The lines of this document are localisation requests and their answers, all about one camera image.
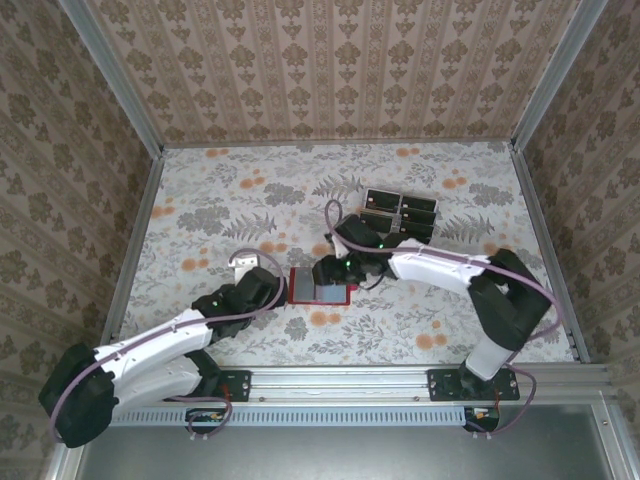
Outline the black electronics connector box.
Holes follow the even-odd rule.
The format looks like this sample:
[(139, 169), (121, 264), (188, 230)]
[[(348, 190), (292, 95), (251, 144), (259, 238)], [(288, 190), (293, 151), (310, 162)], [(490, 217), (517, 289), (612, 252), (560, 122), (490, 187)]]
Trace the black electronics connector box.
[(463, 428), (471, 433), (491, 433), (498, 428), (500, 413), (497, 407), (465, 407)]
[(186, 430), (196, 436), (210, 436), (225, 422), (227, 414), (224, 407), (187, 409)]

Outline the grey metal panel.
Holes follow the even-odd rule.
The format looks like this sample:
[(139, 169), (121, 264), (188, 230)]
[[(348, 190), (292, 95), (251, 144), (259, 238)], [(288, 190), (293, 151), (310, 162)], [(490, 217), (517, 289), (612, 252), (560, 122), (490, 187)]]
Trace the grey metal panel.
[(460, 427), (116, 427), (58, 448), (45, 480), (640, 480), (618, 409), (535, 406), (491, 437)]

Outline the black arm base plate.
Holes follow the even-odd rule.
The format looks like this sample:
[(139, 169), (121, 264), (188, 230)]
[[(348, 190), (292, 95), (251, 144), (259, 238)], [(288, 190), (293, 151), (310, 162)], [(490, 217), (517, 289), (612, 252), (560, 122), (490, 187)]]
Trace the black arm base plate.
[(248, 370), (210, 370), (184, 372), (159, 393), (159, 399), (196, 402), (221, 398), (231, 402), (246, 402), (251, 390)]
[(461, 369), (431, 369), (427, 371), (428, 390), (433, 402), (447, 401), (515, 401), (520, 399), (515, 374), (500, 369), (491, 380), (481, 380)]

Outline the red leather card holder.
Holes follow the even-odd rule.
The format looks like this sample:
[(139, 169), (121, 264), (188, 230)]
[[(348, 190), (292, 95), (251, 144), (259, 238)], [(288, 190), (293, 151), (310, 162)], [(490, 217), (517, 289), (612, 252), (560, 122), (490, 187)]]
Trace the red leather card holder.
[(292, 305), (349, 306), (352, 289), (347, 285), (320, 285), (311, 267), (290, 270), (288, 303)]

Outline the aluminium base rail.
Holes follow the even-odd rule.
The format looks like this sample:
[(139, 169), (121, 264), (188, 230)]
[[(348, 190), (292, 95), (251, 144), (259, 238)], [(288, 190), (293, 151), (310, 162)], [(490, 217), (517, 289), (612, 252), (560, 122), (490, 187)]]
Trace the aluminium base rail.
[[(616, 400), (606, 366), (524, 363), (516, 366), (521, 405), (537, 382), (532, 404), (611, 403)], [(258, 367), (252, 372), (248, 405), (343, 406), (428, 404), (432, 370), (440, 365)]]

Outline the aluminium side rail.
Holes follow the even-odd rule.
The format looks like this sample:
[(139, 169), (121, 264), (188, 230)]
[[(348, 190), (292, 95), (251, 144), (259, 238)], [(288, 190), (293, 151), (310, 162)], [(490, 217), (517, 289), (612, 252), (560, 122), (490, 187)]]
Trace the aluminium side rail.
[(106, 317), (103, 333), (101, 335), (101, 344), (109, 344), (114, 339), (117, 339), (124, 321), (135, 274), (144, 245), (145, 235), (152, 216), (157, 192), (159, 190), (163, 168), (164, 158), (163, 155), (160, 154), (153, 159), (151, 164), (149, 176), (131, 232), (126, 255), (124, 257), (109, 312)]
[(562, 309), (562, 323), (570, 340), (574, 358), (581, 363), (590, 363), (591, 358), (577, 320), (573, 303), (559, 265), (557, 255), (546, 225), (535, 187), (523, 153), (507, 143), (524, 201), (527, 205), (542, 259), (549, 277), (550, 286)]

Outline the aluminium frame post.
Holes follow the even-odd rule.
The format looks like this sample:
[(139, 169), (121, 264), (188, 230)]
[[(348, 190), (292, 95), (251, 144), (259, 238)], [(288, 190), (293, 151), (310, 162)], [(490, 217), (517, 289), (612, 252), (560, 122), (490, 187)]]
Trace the aluminium frame post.
[(147, 152), (153, 159), (159, 158), (162, 155), (163, 141), (130, 81), (123, 62), (118, 59), (116, 50), (111, 46), (91, 8), (85, 0), (59, 0), (59, 3)]
[(581, 0), (536, 86), (515, 130), (511, 143), (522, 152), (558, 93), (569, 70), (602, 15), (608, 0)]

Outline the aluminium wall rail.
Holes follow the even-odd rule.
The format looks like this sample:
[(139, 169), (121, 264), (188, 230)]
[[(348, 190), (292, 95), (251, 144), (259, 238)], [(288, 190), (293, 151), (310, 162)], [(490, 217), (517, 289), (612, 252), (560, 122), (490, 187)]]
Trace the aluminium wall rail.
[(358, 144), (434, 144), (434, 143), (487, 143), (499, 142), (511, 145), (510, 138), (382, 138), (382, 139), (321, 139), (321, 140), (267, 140), (267, 141), (225, 141), (225, 142), (200, 142), (200, 143), (165, 143), (163, 150), (191, 149), (191, 148), (232, 148), (232, 147), (306, 147), (320, 145), (358, 145)]

